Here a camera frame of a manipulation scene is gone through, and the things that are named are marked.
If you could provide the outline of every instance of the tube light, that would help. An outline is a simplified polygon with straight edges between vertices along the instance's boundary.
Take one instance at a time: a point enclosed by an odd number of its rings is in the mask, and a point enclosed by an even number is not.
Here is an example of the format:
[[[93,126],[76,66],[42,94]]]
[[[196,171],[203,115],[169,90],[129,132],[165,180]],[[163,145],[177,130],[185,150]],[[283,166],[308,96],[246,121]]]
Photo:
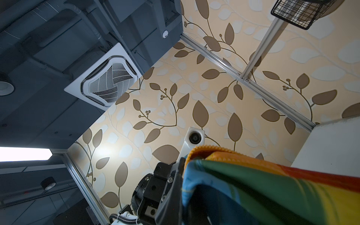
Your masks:
[[[52,155],[48,148],[0,147],[0,162],[48,160]]]

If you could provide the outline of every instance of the leaf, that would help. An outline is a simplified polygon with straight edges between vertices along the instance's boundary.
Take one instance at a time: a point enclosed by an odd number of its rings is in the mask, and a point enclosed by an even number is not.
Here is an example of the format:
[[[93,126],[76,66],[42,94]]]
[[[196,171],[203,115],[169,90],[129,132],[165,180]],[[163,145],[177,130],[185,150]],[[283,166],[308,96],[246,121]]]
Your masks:
[[[236,113],[233,113],[230,117],[229,124],[228,124],[228,135],[231,140],[237,142],[241,135],[243,134],[243,125],[241,123],[240,118]]]
[[[316,105],[325,105],[335,99],[337,90],[326,91],[312,97],[312,102]]]
[[[89,129],[87,129],[87,130],[85,131],[85,133],[82,135],[82,140],[85,142],[85,144],[88,144],[88,143],[90,143],[92,137],[93,137],[93,133],[92,133],[92,131],[91,131],[90,128],[89,128]]]
[[[261,117],[270,122],[276,122],[280,119],[280,114],[273,109],[266,110]]]
[[[146,124],[148,124],[146,121],[140,121],[134,125],[134,129],[141,130],[142,128],[144,128],[144,126],[146,126]]]
[[[195,0],[196,6],[198,7],[200,15],[204,19],[209,18],[209,4],[207,3],[207,0]]]
[[[310,79],[305,73],[300,75],[296,80],[296,86],[300,89],[306,88],[309,85],[309,83],[310,83]]]
[[[219,91],[219,93],[217,94],[217,102],[223,102],[225,100],[225,98],[227,97],[229,92],[229,88],[228,87],[224,87],[223,89],[221,89]]]
[[[180,50],[180,51],[178,51],[178,52],[175,54],[175,57],[181,58],[181,57],[187,56],[188,54],[189,54],[188,51],[186,51],[186,50]]]
[[[285,125],[286,130],[289,132],[289,134],[294,133],[295,127],[296,127],[294,121],[292,121],[290,118],[286,117],[284,120],[284,125]]]
[[[260,153],[259,155],[257,155],[255,158],[256,158],[256,159],[259,159],[259,160],[264,160],[264,156],[262,155],[262,153]]]
[[[137,111],[140,111],[141,107],[140,107],[140,102],[136,99],[134,99],[132,101],[132,105],[134,106],[134,109],[136,109]]]
[[[203,128],[209,120],[209,113],[200,101],[197,101],[194,106],[193,119],[195,123],[201,128]]]
[[[170,88],[170,95],[174,96],[176,91],[177,91],[177,85],[176,85],[176,83],[174,83]]]
[[[143,78],[145,80],[149,79],[151,77],[151,75],[153,74],[153,71],[154,71],[154,68],[155,67],[151,67],[148,71],[146,71],[143,75]]]
[[[109,208],[115,208],[119,204],[119,197],[114,192],[106,193],[100,200]]]
[[[225,58],[222,58],[222,59],[225,61],[225,63],[227,63],[229,66],[231,66],[230,62],[227,59],[225,59]]]
[[[186,95],[184,95],[178,102],[177,102],[177,107],[179,109],[182,109],[186,106],[186,104],[188,103],[189,101],[189,96],[190,94],[187,93]]]
[[[166,144],[157,148],[153,152],[153,156],[157,158],[160,162],[170,164],[177,160],[179,156],[179,151],[174,146]]]
[[[175,49],[183,49],[183,48],[185,48],[185,45],[181,42],[177,42],[173,47]]]
[[[279,76],[276,73],[270,71],[263,71],[263,73],[267,78],[270,78],[272,80],[280,80]]]
[[[239,84],[234,85],[234,93],[240,100],[243,100],[244,93],[242,87]]]
[[[180,6],[181,6],[181,15],[184,15],[184,6],[181,1],[180,1]]]
[[[359,116],[359,115],[360,115],[360,102],[347,107],[344,110],[344,112],[342,112],[341,117],[347,118],[347,117]]]
[[[150,88],[157,91],[157,90],[160,90],[160,85],[158,85],[156,83],[150,83]]]
[[[127,173],[128,173],[127,165],[125,162],[122,162],[115,173],[116,186],[121,188],[125,184],[125,181],[127,179]]]
[[[204,40],[206,41],[207,45],[209,46],[209,48],[211,50],[213,50],[213,51],[221,50],[220,44],[215,38],[210,37],[210,36],[205,36]]]
[[[105,157],[105,158],[102,158],[102,159],[99,159],[97,162],[96,162],[96,169],[102,169],[104,168],[104,166],[108,163],[110,157]]]
[[[249,61],[251,61],[251,58],[252,58],[252,56],[255,54],[255,52],[253,52],[251,55],[250,55],[250,57],[249,57]],[[260,58],[257,60],[257,62],[255,63],[255,66],[260,66],[260,63],[261,63],[261,56],[260,56]]]
[[[99,131],[96,132],[96,134],[93,137],[93,145],[95,148],[97,148],[100,145],[102,139],[103,139],[103,130],[99,129]]]
[[[124,94],[122,94],[122,96],[120,96],[120,98],[116,100],[115,105],[125,102],[126,100],[129,99],[129,97],[130,97],[129,93],[125,92]]]
[[[214,78],[217,78],[219,76],[220,72],[217,69],[209,69],[205,71],[201,76],[205,79],[211,80]]]
[[[196,59],[196,64],[201,63],[204,59],[205,59],[205,57],[202,54],[199,54]]]
[[[234,29],[229,23],[225,30],[225,42],[228,45],[231,45],[234,41],[234,37],[235,37]]]
[[[157,137],[160,135],[160,129],[153,129],[152,131],[150,131],[149,135],[147,136],[147,138],[145,139],[144,143],[150,143],[153,140],[157,139]]]

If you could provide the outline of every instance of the wire basket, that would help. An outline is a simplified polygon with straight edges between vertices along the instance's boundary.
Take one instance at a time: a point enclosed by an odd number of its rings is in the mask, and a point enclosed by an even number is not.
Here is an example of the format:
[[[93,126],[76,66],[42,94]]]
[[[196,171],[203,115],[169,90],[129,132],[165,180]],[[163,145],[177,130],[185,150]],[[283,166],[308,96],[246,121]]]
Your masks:
[[[307,30],[334,2],[336,0],[277,0],[271,14]]]

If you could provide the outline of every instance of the black cylindrical ceiling light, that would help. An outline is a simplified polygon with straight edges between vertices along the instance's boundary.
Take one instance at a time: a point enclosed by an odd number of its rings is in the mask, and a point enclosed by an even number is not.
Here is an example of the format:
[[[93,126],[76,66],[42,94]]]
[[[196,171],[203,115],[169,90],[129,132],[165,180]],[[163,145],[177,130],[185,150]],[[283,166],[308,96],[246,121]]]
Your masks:
[[[56,185],[56,181],[54,180],[54,178],[48,177],[46,179],[44,179],[41,183],[42,188],[47,191],[50,190],[51,188],[53,188]]]
[[[6,74],[0,72],[0,96],[9,95],[14,92],[14,90],[15,87],[10,78]]]

